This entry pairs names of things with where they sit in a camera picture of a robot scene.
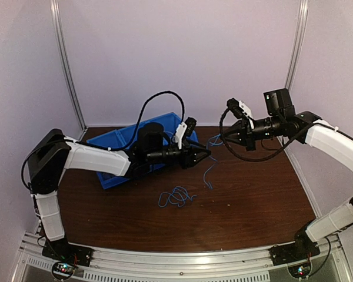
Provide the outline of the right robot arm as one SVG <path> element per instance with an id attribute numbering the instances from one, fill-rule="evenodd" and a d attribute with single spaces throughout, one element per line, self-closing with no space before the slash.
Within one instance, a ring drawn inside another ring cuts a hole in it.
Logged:
<path id="1" fill-rule="evenodd" d="M 292 142 L 321 151 L 353 173 L 353 138 L 330 125 L 322 117 L 304 111 L 297 113 L 286 88 L 264 93 L 268 117 L 254 119 L 250 108 L 241 100 L 227 100 L 219 120 L 220 138 L 228 151 L 245 162 L 265 162 L 283 152 Z M 247 151 L 256 150 L 256 142 L 274 137 L 287 137 L 288 141 L 274 153 L 250 158 L 237 153 L 232 145 L 240 145 Z M 353 196 L 332 209 L 328 214 L 305 225 L 295 235 L 290 246 L 294 259 L 304 258 L 316 243 L 338 231 L 353 226 Z"/>

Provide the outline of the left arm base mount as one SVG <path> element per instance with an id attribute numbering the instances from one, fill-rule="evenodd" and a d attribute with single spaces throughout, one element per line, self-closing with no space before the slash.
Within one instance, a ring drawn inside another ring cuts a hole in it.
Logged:
<path id="1" fill-rule="evenodd" d="M 45 239 L 42 245 L 42 255 L 54 260 L 51 266 L 54 279 L 65 281 L 75 274 L 79 266 L 90 266 L 92 248 L 70 244 L 66 237 L 51 241 L 45 233 L 38 239 L 38 243 L 40 239 Z"/>

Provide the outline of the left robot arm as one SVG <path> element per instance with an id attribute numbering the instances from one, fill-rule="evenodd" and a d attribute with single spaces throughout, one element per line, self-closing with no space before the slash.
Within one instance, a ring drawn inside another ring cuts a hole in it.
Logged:
<path id="1" fill-rule="evenodd" d="M 194 167 L 211 155 L 204 145 L 189 139 L 194 127 L 194 124 L 181 122 L 170 138 L 160 123 L 136 126 L 129 143 L 118 148 L 70 139 L 61 130 L 52 129 L 22 165 L 29 170 L 30 181 L 24 186 L 35 200 L 36 215 L 51 242 L 51 253 L 61 261 L 73 255 L 57 199 L 59 183 L 66 170 L 89 170 L 133 179 L 147 174 L 150 167 L 157 164 L 179 164 L 182 169 Z"/>

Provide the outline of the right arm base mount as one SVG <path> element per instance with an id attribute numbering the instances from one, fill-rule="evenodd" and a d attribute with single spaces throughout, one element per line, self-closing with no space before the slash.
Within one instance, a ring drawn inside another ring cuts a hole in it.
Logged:
<path id="1" fill-rule="evenodd" d="M 274 245 L 269 253 L 274 266 L 286 264 L 289 274 L 302 280 L 312 273 L 311 259 L 320 254 L 320 249 L 307 235 L 296 235 L 293 243 Z"/>

